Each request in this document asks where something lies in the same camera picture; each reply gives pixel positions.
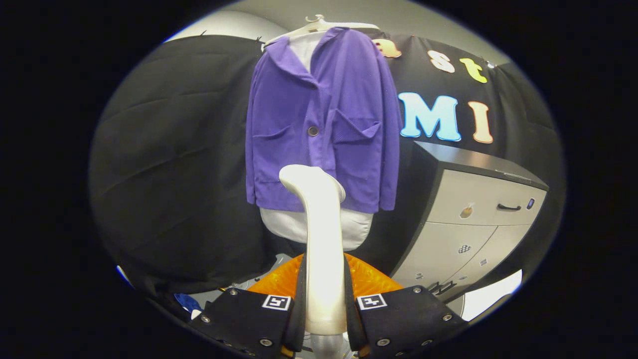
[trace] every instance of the purple jacket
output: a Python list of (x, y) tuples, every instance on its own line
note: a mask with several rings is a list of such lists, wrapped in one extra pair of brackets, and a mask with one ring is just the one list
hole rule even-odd
[(346, 190), (342, 208), (393, 210), (403, 124), (394, 81), (370, 37), (333, 27), (311, 71), (283, 36), (255, 66), (246, 121), (246, 195), (261, 208), (304, 211), (279, 181), (289, 164), (321, 167)]

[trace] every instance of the white filing cabinet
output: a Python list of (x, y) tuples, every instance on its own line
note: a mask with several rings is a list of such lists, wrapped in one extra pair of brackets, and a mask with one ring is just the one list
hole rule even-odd
[(391, 277), (442, 301), (496, 268), (536, 219), (548, 187), (502, 158), (415, 141), (412, 166), (429, 174), (417, 232)]

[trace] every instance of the blue letter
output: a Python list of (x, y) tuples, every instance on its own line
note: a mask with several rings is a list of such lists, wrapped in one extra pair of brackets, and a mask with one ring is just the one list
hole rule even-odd
[(426, 136), (432, 137), (436, 125), (439, 130), (436, 136), (444, 141), (460, 141), (461, 134), (456, 126), (456, 105), (459, 103), (454, 97), (439, 96), (430, 109), (418, 93), (404, 92), (399, 99), (405, 106), (405, 127), (401, 130), (403, 137), (419, 137), (421, 131), (417, 128), (417, 120), (421, 124)]

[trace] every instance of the black cabinet top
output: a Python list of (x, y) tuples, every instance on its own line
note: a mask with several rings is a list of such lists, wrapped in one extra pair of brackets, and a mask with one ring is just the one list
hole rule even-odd
[(511, 161), (467, 149), (419, 141), (414, 143), (424, 149), (424, 153), (430, 160), (436, 162), (439, 168), (474, 173), (549, 190), (540, 178)]

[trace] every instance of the orange letter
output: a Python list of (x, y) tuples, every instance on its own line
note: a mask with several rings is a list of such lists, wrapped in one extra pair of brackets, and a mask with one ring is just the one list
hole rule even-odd
[(376, 47), (379, 48), (379, 51), (381, 51), (385, 57), (401, 56), (401, 51), (397, 50), (397, 45), (390, 40), (378, 38), (372, 40), (372, 42), (375, 43)]
[(474, 123), (476, 124), (476, 132), (474, 140), (481, 143), (492, 143), (494, 138), (489, 133), (489, 124), (487, 123), (487, 111), (489, 110), (484, 103), (470, 101), (468, 105), (474, 111)]
[(454, 73), (454, 66), (450, 63), (449, 57), (440, 52), (430, 50), (427, 52), (428, 55), (432, 58), (432, 65), (439, 70), (443, 70), (445, 72)]
[(472, 59), (460, 59), (460, 62), (465, 64), (465, 67), (468, 69), (468, 73), (470, 74), (470, 76), (472, 76), (473, 79), (475, 79), (476, 81), (482, 82), (482, 83), (486, 83), (487, 79), (483, 76), (481, 76), (481, 74), (479, 73), (479, 70), (483, 70), (483, 68), (481, 68), (481, 66), (477, 65), (474, 63), (474, 60)]

